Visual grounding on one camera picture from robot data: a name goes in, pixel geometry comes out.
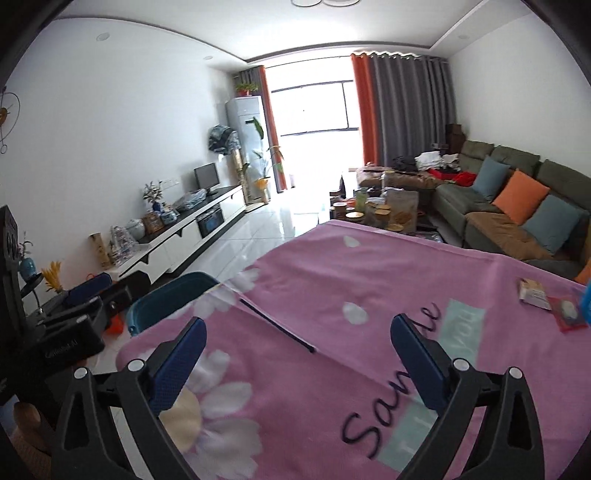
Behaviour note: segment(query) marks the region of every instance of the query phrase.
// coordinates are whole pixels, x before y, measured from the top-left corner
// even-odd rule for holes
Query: orange curtain
[[[267,74],[265,67],[258,67],[258,74],[261,79],[260,94],[262,98],[262,105],[265,109],[265,120],[267,122],[267,133],[269,134],[269,146],[279,146],[279,136],[277,135],[277,128],[275,127],[275,117],[273,116],[273,107],[271,106],[271,93],[267,85]],[[285,181],[285,173],[283,172],[283,159],[277,149],[271,148],[271,158],[277,167],[275,170],[275,179],[277,181],[277,191],[281,192],[287,190],[287,182]]]
[[[363,164],[378,165],[379,137],[369,57],[363,53],[351,55],[351,60],[353,61],[357,96],[359,97],[359,112],[361,113]]]

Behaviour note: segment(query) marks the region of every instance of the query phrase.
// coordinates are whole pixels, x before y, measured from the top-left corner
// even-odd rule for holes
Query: ceiling
[[[496,14],[484,15],[490,11]],[[61,16],[161,27],[254,63],[326,47],[417,53],[440,47],[450,54],[528,12],[520,0],[361,0],[345,8],[297,8],[290,0],[74,0]],[[470,34],[458,42],[466,22]]]

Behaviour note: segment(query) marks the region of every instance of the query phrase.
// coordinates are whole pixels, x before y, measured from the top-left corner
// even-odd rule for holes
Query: mint green label
[[[465,358],[476,365],[486,310],[470,307],[450,299],[445,317],[439,326],[437,341],[449,357]],[[394,428],[389,442],[378,455],[378,462],[402,472],[427,437],[437,420],[437,413],[429,410],[421,399],[413,397],[402,418]]]

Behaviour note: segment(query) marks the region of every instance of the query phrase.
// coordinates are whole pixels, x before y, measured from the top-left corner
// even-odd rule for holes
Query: teal chair
[[[125,323],[129,333],[135,336],[143,332],[218,284],[211,275],[191,272],[151,291],[127,311]]]

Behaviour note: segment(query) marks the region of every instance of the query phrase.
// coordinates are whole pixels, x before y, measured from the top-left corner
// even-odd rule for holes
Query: wall clock
[[[21,114],[21,101],[16,93],[7,92],[6,87],[0,93],[0,154],[5,154],[8,146],[4,141],[17,124]]]

